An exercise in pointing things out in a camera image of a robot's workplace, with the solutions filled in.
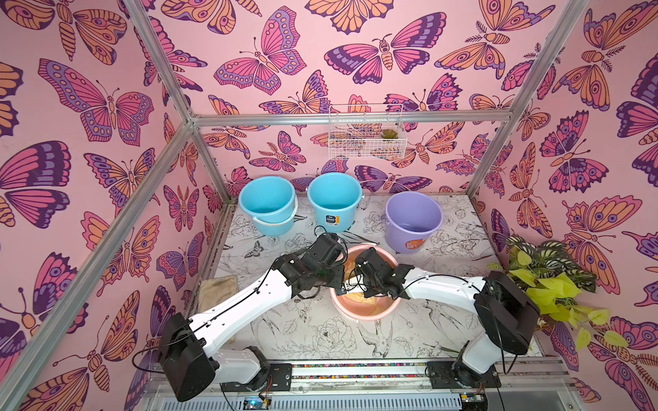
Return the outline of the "pink plastic bucket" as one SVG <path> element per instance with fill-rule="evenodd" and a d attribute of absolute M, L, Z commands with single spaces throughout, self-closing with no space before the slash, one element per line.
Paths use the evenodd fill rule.
<path fill-rule="evenodd" d="M 371 244 L 359 244 L 348 250 L 348 260 L 344 269 L 346 279 L 353 277 L 351 272 L 356 267 L 356 257 L 361 253 L 368 251 L 370 248 L 374 248 L 378 255 L 380 255 L 380 257 L 393 268 L 398 265 L 395 257 L 385 249 Z M 350 320 L 361 322 L 382 320 L 391 315 L 401 303 L 400 300 L 394 301 L 388 296 L 365 298 L 363 292 L 357 291 L 355 293 L 338 296 L 335 289 L 329 289 L 329 293 L 332 303 L 339 313 Z"/>

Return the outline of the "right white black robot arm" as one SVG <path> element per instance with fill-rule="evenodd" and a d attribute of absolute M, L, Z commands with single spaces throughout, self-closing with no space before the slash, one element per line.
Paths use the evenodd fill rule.
<path fill-rule="evenodd" d="M 356 257 L 342 291 L 394 301 L 438 301 L 474 313 L 483 330 L 462 347 L 451 366 L 453 378 L 464 388 L 482 385 L 506 354 L 516 358 L 527 354 L 540 318 L 540 308 L 504 272 L 458 277 L 414 265 L 392 266 L 374 248 Z"/>

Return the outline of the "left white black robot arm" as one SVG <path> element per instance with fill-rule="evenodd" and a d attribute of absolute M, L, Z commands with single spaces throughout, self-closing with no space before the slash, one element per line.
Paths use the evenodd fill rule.
<path fill-rule="evenodd" d="M 190 318 L 167 320 L 156 355 L 178 402 L 187 402 L 213 384 L 236 383 L 248 390 L 267 385 L 271 365 L 255 346 L 224 345 L 253 320 L 313 288 L 341 290 L 346 246 L 335 234 L 279 256 L 266 273 L 228 300 Z"/>

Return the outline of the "yellow microfiber cloth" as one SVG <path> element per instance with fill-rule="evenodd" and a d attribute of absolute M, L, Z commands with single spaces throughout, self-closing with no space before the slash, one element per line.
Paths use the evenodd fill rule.
<path fill-rule="evenodd" d="M 390 297 L 365 298 L 363 293 L 339 296 L 338 301 L 346 313 L 360 317 L 383 315 L 393 305 L 393 299 Z"/>

